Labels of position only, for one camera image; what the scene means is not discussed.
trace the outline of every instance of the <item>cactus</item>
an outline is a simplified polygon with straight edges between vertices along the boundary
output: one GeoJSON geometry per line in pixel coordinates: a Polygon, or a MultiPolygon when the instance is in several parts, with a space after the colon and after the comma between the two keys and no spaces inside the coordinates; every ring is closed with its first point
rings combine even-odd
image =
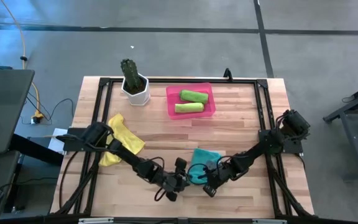
{"type": "Polygon", "coordinates": [[[144,84],[137,74],[136,64],[133,60],[122,60],[121,70],[124,73],[129,93],[136,94],[144,90],[144,84]]]}

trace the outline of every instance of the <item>teal cloth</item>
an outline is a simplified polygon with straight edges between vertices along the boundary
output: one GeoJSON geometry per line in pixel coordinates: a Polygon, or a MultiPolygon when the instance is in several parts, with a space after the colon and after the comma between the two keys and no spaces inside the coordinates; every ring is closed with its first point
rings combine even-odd
{"type": "MultiPolygon", "coordinates": [[[[195,149],[193,158],[191,159],[191,165],[193,164],[206,164],[208,161],[216,162],[221,155],[217,152],[211,152],[204,149],[195,149]]],[[[204,175],[204,166],[197,165],[191,168],[189,174],[191,175],[190,180],[195,184],[203,184],[206,182],[206,177],[199,179],[198,177],[204,175]]]]}

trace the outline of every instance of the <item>yellow cloth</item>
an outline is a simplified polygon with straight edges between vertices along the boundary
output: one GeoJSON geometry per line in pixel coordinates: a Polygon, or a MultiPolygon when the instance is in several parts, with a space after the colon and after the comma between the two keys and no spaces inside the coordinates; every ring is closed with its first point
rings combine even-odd
{"type": "MultiPolygon", "coordinates": [[[[114,131],[114,138],[122,142],[122,145],[134,154],[138,154],[144,147],[144,142],[136,137],[127,127],[124,126],[124,117],[121,114],[117,114],[109,120],[109,126],[114,131]]],[[[108,136],[106,143],[109,144],[112,141],[111,135],[108,136]]],[[[121,161],[121,158],[105,152],[102,159],[99,161],[100,166],[111,166],[121,161]]]]}

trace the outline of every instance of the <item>yellow cable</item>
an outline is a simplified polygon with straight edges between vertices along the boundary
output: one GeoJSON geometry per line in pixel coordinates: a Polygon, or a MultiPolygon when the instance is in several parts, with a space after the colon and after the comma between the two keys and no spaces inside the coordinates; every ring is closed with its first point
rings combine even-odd
{"type": "MultiPolygon", "coordinates": [[[[15,22],[16,27],[20,31],[20,38],[22,39],[22,45],[23,45],[23,57],[25,57],[25,42],[24,42],[24,35],[23,35],[22,28],[20,27],[20,24],[17,22],[17,20],[13,16],[11,10],[9,10],[8,6],[5,4],[4,0],[1,0],[1,2],[5,6],[5,8],[8,11],[8,13],[11,15],[13,21],[15,22]]],[[[23,67],[23,70],[24,70],[25,69],[25,61],[24,60],[22,60],[22,67],[23,67]]],[[[36,116],[38,118],[42,118],[43,115],[39,112],[39,109],[40,109],[40,97],[39,97],[39,94],[38,94],[38,89],[35,86],[34,82],[31,82],[31,85],[34,87],[35,96],[37,97],[37,109],[35,110],[34,116],[36,116]]]]}

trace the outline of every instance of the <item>hexagonal pot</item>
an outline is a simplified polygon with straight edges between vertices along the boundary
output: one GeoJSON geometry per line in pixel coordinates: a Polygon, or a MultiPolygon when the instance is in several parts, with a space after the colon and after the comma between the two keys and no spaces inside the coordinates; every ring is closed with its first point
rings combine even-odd
{"type": "Polygon", "coordinates": [[[144,77],[143,75],[139,74],[140,78],[143,79],[144,83],[145,83],[145,88],[144,91],[140,92],[140,93],[136,93],[134,95],[128,93],[125,90],[125,77],[124,77],[124,81],[122,82],[121,85],[121,90],[125,93],[125,95],[128,96],[128,100],[129,103],[132,106],[144,106],[147,104],[147,102],[150,100],[150,88],[149,88],[149,79],[147,79],[146,77],[144,77]]]}

